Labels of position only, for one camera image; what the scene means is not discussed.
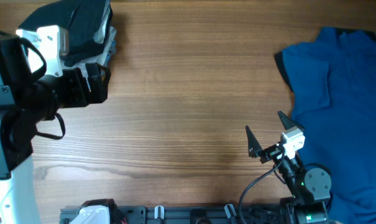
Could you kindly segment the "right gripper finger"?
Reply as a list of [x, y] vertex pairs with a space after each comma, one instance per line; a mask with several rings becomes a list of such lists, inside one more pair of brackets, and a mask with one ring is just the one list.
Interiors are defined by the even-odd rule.
[[296, 121], [292, 120], [289, 116], [287, 116], [284, 112], [278, 111], [277, 112], [278, 117], [280, 118], [280, 121], [282, 122], [283, 127], [285, 130], [288, 130], [290, 128], [297, 127], [301, 131], [305, 130], [305, 127], [297, 123]]
[[245, 127], [246, 135], [247, 135], [247, 144], [248, 144], [248, 153], [249, 157], [255, 158], [260, 156], [260, 152], [262, 151], [262, 147], [259, 144], [258, 140], [254, 136], [253, 132], [249, 128], [249, 126]]

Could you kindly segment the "black shorts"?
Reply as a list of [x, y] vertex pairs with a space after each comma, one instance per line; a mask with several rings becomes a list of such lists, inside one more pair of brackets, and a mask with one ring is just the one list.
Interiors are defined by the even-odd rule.
[[108, 0], [64, 0], [36, 9], [19, 25], [20, 29], [36, 31], [39, 27], [56, 25], [68, 31], [69, 52], [62, 56], [65, 66], [103, 53], [112, 19]]

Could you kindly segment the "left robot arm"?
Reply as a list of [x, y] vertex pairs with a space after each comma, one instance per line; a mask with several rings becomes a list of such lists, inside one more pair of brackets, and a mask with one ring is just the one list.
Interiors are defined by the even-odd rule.
[[61, 120], [59, 109], [99, 104], [111, 73], [98, 63], [64, 69], [68, 32], [0, 31], [0, 223], [39, 223], [33, 186], [32, 139], [41, 121]]

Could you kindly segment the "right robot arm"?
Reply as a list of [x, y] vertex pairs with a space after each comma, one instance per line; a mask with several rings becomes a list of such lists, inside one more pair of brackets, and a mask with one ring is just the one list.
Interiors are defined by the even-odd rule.
[[239, 198], [239, 216], [243, 217], [242, 201], [246, 193], [271, 173], [279, 173], [277, 177], [288, 187], [291, 197], [281, 198], [279, 205], [271, 210], [252, 208], [250, 215], [260, 215], [262, 223], [329, 223], [326, 204], [331, 200], [331, 171], [321, 164], [303, 164], [298, 150], [305, 144], [305, 128], [282, 111], [278, 116], [285, 130], [279, 142], [266, 149], [251, 129], [245, 127], [249, 157], [259, 158], [263, 164], [272, 161], [274, 165], [245, 188]]

